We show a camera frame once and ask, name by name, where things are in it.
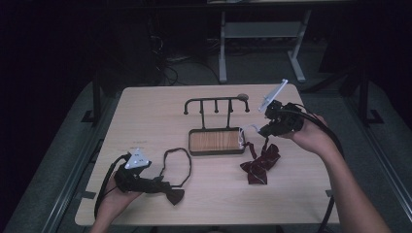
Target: person's left hand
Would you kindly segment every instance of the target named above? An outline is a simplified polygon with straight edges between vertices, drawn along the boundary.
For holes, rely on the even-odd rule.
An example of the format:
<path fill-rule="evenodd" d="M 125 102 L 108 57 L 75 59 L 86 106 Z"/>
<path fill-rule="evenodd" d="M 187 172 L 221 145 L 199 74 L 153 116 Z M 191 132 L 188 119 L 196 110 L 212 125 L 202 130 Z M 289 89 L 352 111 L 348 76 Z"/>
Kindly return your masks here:
<path fill-rule="evenodd" d="M 106 195 L 100 204 L 91 232 L 104 232 L 107 230 L 112 221 L 118 217 L 134 199 L 142 194 L 142 192 L 120 191 L 116 186 L 115 173 L 106 185 Z"/>

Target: wooden tabletop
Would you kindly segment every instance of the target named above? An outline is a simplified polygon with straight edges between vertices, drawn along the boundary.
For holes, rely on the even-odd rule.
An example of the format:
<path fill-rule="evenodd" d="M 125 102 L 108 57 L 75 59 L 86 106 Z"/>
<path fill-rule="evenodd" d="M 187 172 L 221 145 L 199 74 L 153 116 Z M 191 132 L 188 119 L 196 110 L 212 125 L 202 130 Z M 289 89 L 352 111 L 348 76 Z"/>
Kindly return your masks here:
<path fill-rule="evenodd" d="M 264 94 L 276 84 L 131 87 L 124 90 L 106 139 L 94 166 L 87 192 L 98 193 L 113 163 L 127 151 L 140 148 L 153 163 L 141 177 L 158 176 L 163 155 L 174 148 L 188 148 L 189 131 L 202 126 L 198 103 L 184 106 L 191 98 L 249 96 L 251 111 L 245 113 L 241 101 L 233 101 L 230 126 L 257 124 L 268 120 L 258 111 Z M 287 84 L 277 100 L 283 104 L 302 104 L 292 84 Z M 227 104 L 205 102 L 206 128 L 226 126 Z M 257 154 L 264 144 L 255 130 L 245 131 L 246 140 L 255 144 Z M 143 194 L 119 216 L 114 224 L 126 225 L 226 225 L 320 223 L 324 217 L 330 189 L 326 168 L 315 154 L 299 148 L 290 140 L 270 137 L 269 144 L 279 148 L 281 158 L 267 172 L 268 185 L 248 184 L 240 164 L 251 161 L 249 149 L 243 154 L 192 156 L 191 177 L 185 183 L 184 199 L 173 206 L 164 194 Z M 165 181 L 180 184 L 189 171 L 183 152 L 169 154 Z M 94 223 L 95 199 L 83 198 L 76 214 L 80 225 Z M 333 209 L 329 222 L 338 222 Z"/>

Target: gray floor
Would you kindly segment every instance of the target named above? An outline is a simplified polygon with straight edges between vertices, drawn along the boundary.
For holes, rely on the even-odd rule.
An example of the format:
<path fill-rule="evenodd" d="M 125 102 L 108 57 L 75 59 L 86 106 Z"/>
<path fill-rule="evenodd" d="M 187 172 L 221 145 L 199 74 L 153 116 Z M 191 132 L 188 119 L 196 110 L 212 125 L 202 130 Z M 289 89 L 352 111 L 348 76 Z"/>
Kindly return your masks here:
<path fill-rule="evenodd" d="M 288 79 L 297 88 L 304 89 L 323 81 L 330 74 L 318 72 L 325 44 L 305 44 L 299 61 L 306 83 L 298 83 L 288 61 L 286 48 L 281 45 L 271 50 L 229 56 L 227 62 L 227 84 L 279 83 Z M 208 57 L 208 66 L 183 62 L 171 67 L 179 74 L 176 84 L 218 84 L 218 57 Z M 166 70 L 174 79 L 175 73 Z M 412 191 L 411 151 L 412 133 L 392 109 L 385 93 L 373 83 L 370 85 L 369 106 L 381 115 L 384 124 L 364 127 L 356 113 L 357 94 L 343 98 L 336 82 L 317 93 L 302 94 L 302 100 L 312 112 L 324 116 L 329 127 L 339 137 L 346 160 L 361 187 L 380 211 L 394 232 L 412 232 L 411 221 L 399 201 L 402 190 Z M 98 152 L 96 146 L 104 140 L 111 117 L 119 97 L 103 96 L 103 118 L 92 127 L 81 122 L 86 111 L 92 109 L 91 85 L 79 95 L 70 113 L 56 134 L 45 158 L 22 197 L 15 214 L 5 232 L 87 232 L 89 227 L 79 226 L 74 217 L 82 193 L 93 168 Z M 395 176 L 401 180 L 393 183 L 394 172 L 382 164 L 390 163 Z M 318 224 L 296 224 L 283 226 L 285 232 L 316 232 Z M 340 232 L 339 225 L 330 225 L 330 230 Z M 150 232 L 151 227 L 113 226 L 111 232 Z M 210 227 L 158 227 L 157 232 L 207 232 Z M 221 226 L 223 232 L 275 232 L 275 226 Z"/>

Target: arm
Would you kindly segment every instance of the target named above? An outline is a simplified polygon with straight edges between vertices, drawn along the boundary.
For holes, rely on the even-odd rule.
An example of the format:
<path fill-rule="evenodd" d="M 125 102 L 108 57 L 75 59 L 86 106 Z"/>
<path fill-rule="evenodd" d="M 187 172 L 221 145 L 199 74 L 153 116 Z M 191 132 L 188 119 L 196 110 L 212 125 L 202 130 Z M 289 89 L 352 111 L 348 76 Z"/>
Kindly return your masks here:
<path fill-rule="evenodd" d="M 142 194 L 141 192 L 121 192 L 116 188 L 114 175 L 107 183 L 106 193 L 100 204 L 96 221 L 93 223 L 90 233 L 108 232 L 113 220 L 118 217 L 134 199 Z"/>
<path fill-rule="evenodd" d="M 324 162 L 343 232 L 391 232 L 361 190 L 336 145 L 317 125 L 305 119 L 300 131 L 283 137 L 317 154 Z"/>

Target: hand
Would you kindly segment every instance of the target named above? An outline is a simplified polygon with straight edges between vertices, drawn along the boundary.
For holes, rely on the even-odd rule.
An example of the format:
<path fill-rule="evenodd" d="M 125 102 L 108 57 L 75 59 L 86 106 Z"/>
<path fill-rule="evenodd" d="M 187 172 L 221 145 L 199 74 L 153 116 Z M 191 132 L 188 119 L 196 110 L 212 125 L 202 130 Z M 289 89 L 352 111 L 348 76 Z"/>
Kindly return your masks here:
<path fill-rule="evenodd" d="M 96 221 L 90 232 L 106 232 L 112 221 L 118 217 L 134 199 L 142 194 L 141 192 L 120 191 L 116 186 L 115 173 L 106 185 L 106 195 L 100 204 Z"/>
<path fill-rule="evenodd" d="M 322 116 L 314 116 L 327 126 Z M 327 156 L 338 151 L 336 145 L 329 138 L 327 133 L 308 119 L 304 119 L 303 127 L 299 131 L 290 132 L 280 137 L 291 139 L 304 150 L 313 152 L 320 157 Z"/>

